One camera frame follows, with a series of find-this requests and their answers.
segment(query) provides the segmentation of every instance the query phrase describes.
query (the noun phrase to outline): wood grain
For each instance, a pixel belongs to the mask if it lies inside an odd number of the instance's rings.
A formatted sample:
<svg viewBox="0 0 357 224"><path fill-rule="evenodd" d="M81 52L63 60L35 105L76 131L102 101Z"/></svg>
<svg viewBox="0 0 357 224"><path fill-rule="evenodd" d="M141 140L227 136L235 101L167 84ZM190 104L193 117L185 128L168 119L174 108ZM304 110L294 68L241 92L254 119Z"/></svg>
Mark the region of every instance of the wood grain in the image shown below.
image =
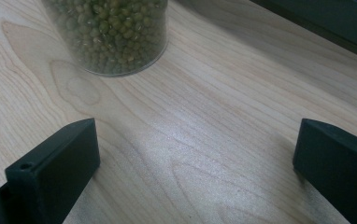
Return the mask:
<svg viewBox="0 0 357 224"><path fill-rule="evenodd" d="M245 0L171 0L129 77L78 69L38 0L0 0L4 169L95 118L102 165L65 223L348 223L292 158L302 118L357 135L357 55Z"/></svg>

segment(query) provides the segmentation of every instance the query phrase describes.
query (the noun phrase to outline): light wood surface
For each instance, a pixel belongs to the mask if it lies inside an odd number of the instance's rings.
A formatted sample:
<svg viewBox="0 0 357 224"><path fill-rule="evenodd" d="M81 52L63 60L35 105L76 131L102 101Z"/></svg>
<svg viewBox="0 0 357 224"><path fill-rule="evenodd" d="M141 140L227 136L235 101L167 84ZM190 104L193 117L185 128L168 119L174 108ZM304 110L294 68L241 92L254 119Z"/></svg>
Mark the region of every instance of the light wood surface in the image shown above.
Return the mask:
<svg viewBox="0 0 357 224"><path fill-rule="evenodd" d="M102 164L65 223L347 223L301 183L302 118L357 135L357 55L244 0L171 0L147 70L72 64L38 0L0 0L4 169L95 118Z"/></svg>

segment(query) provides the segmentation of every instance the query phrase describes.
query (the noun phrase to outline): glass jar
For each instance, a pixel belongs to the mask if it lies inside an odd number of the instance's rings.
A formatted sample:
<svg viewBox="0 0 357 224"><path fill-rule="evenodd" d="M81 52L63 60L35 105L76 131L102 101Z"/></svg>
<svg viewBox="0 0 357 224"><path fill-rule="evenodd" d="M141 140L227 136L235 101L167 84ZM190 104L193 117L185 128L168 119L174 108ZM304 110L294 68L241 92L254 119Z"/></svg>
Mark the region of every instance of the glass jar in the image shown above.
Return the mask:
<svg viewBox="0 0 357 224"><path fill-rule="evenodd" d="M73 59L103 76L130 75L164 52L167 0L42 0Z"/></svg>

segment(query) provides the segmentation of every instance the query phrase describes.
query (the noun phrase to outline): transparent cup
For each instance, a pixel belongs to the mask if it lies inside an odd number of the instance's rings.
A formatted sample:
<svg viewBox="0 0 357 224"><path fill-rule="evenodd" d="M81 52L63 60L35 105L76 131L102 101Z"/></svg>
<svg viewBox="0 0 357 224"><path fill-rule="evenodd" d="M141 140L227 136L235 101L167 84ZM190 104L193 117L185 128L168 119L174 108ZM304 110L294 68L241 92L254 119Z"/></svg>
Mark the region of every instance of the transparent cup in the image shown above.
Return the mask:
<svg viewBox="0 0 357 224"><path fill-rule="evenodd" d="M139 72L167 44L167 0L42 0L71 56L102 76Z"/></svg>

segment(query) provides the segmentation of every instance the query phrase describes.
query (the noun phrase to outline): black object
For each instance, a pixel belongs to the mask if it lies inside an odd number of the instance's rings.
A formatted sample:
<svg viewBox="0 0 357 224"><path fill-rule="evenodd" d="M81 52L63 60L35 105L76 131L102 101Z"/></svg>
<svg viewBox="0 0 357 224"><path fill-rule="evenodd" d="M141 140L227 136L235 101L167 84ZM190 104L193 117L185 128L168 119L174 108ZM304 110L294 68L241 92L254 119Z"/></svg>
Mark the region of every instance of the black object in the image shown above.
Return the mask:
<svg viewBox="0 0 357 224"><path fill-rule="evenodd" d="M356 136L303 119L293 165L350 223L357 224Z"/></svg>
<svg viewBox="0 0 357 224"><path fill-rule="evenodd" d="M357 0L251 0L357 53Z"/></svg>
<svg viewBox="0 0 357 224"><path fill-rule="evenodd" d="M99 165L94 119L63 127L6 169L0 224L63 223Z"/></svg>

